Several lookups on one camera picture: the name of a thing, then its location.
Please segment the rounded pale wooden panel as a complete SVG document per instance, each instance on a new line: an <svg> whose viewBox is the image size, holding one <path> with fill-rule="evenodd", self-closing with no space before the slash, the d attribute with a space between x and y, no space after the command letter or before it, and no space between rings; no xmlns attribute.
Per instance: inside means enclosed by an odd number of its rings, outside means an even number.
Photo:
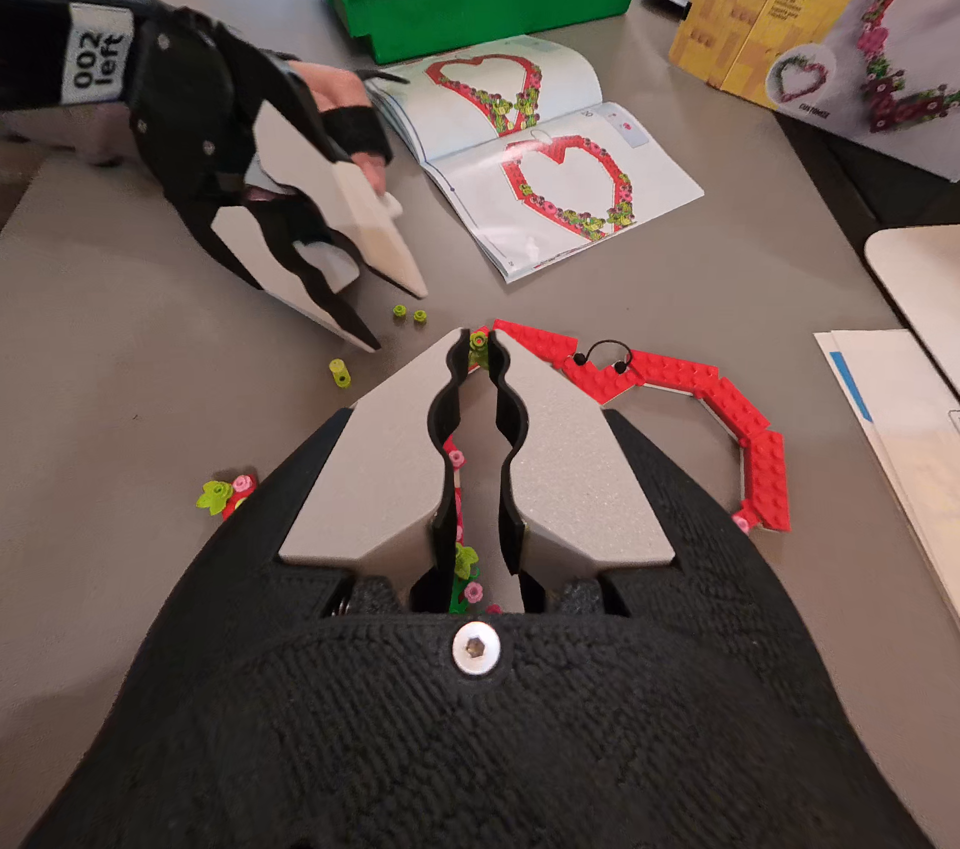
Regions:
<svg viewBox="0 0 960 849"><path fill-rule="evenodd" d="M872 274L955 392L959 391L959 225L877 231L865 243Z"/></svg>

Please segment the red lego plate with flowers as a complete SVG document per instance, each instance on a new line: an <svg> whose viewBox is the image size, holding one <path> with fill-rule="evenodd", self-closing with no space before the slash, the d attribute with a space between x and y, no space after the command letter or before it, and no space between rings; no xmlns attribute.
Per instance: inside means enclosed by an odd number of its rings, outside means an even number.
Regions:
<svg viewBox="0 0 960 849"><path fill-rule="evenodd" d="M195 506L224 521L257 490L258 484L252 472L242 472L231 480L211 479L202 484Z"/></svg>

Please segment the person's left hand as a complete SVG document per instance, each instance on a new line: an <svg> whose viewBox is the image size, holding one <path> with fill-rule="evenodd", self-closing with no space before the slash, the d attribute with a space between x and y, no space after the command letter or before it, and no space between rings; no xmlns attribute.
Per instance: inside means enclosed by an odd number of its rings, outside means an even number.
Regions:
<svg viewBox="0 0 960 849"><path fill-rule="evenodd" d="M392 156L363 81L354 72L330 65L294 60L290 67L308 87L331 137L376 195L384 196Z"/></svg>

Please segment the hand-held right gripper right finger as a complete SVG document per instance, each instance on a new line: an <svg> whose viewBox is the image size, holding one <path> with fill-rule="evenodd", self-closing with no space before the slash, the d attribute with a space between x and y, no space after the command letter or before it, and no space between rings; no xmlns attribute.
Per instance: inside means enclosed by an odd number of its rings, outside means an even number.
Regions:
<svg viewBox="0 0 960 849"><path fill-rule="evenodd" d="M505 329L488 335L495 423L509 443L498 533L523 608L580 580L661 568L675 550L621 446L614 415Z"/></svg>

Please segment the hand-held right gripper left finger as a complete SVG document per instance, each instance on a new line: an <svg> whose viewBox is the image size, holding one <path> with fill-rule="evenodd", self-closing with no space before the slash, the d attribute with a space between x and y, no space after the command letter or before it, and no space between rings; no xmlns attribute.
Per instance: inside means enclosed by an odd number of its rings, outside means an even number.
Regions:
<svg viewBox="0 0 960 849"><path fill-rule="evenodd" d="M454 470L470 332L451 330L358 399L279 559L388 579L418 612L449 611L456 561Z"/></svg>

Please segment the open lego instruction booklet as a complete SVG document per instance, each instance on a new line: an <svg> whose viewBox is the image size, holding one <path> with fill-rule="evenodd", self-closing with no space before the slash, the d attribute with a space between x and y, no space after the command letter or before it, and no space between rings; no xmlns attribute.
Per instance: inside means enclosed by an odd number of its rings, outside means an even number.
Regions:
<svg viewBox="0 0 960 849"><path fill-rule="evenodd" d="M369 91L508 284L704 195L583 55L547 39L396 64Z"/></svg>

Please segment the red lego heart frame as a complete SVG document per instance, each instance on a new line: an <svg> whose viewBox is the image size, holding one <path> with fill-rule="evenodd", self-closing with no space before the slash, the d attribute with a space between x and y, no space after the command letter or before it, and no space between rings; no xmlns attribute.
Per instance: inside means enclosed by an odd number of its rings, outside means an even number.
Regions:
<svg viewBox="0 0 960 849"><path fill-rule="evenodd" d="M791 531L784 437L717 367L631 349L630 368L617 375L612 368L595 363L577 367L572 356L587 350L573 337L502 319L488 328L503 331L601 407L639 387L698 401L739 448L741 499L732 515L734 522L745 533Z"/></svg>

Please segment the yellow and white lego box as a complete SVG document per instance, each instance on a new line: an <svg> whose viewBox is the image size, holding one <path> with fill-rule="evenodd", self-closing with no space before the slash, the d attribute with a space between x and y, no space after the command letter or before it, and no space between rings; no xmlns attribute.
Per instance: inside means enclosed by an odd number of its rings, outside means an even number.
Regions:
<svg viewBox="0 0 960 849"><path fill-rule="evenodd" d="M958 181L959 0L690 0L669 58L731 96Z"/></svg>

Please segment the pink flower lego strip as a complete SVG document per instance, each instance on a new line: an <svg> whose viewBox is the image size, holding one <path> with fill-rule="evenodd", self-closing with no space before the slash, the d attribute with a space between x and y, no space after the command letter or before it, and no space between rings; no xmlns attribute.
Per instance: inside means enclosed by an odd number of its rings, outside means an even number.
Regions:
<svg viewBox="0 0 960 849"><path fill-rule="evenodd" d="M487 326L476 328L470 333L468 374L480 369L489 370L489 333L490 329ZM453 467L456 515L454 574L448 613L454 616L464 616L474 610L483 600L484 590L479 579L479 555L476 549L468 545L465 540L461 470L466 465L466 457L462 450L456 446L451 436L445 440L443 450Z"/></svg>

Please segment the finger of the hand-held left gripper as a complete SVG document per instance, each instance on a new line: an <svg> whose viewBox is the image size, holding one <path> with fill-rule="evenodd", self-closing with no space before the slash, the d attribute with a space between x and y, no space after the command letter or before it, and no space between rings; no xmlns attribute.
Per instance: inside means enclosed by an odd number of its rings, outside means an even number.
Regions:
<svg viewBox="0 0 960 849"><path fill-rule="evenodd" d="M261 103L252 132L253 186L304 196L327 228L358 251L368 269L415 298L426 298L426 281L397 225L403 207L396 197L390 192L377 195L351 159L329 160L268 101Z"/></svg>
<svg viewBox="0 0 960 849"><path fill-rule="evenodd" d="M306 195L271 193L219 207L211 232L261 291L366 353L381 349L344 296L363 256Z"/></svg>

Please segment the white paper sheet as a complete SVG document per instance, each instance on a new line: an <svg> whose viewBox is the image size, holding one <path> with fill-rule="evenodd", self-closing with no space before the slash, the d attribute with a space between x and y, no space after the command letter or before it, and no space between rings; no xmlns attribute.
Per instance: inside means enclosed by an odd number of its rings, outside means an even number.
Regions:
<svg viewBox="0 0 960 849"><path fill-rule="evenodd" d="M908 329L814 334L959 621L959 404Z"/></svg>

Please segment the black lego loop piece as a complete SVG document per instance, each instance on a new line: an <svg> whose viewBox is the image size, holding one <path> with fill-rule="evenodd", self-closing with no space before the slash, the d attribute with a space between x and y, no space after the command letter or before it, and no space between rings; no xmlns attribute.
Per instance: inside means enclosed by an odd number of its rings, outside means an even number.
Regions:
<svg viewBox="0 0 960 849"><path fill-rule="evenodd" d="M634 354L633 354L633 350L626 343L618 339L613 339L613 338L600 339L594 342L592 345L590 345L586 351L576 351L572 355L573 363L577 367L584 367L584 366L587 366L588 364L594 365L594 362L593 362L594 351L604 346L614 346L618 350L622 351L623 357L617 359L614 363L612 363L607 368L611 368L611 370L618 376L624 375L627 372L627 370L631 367Z"/></svg>

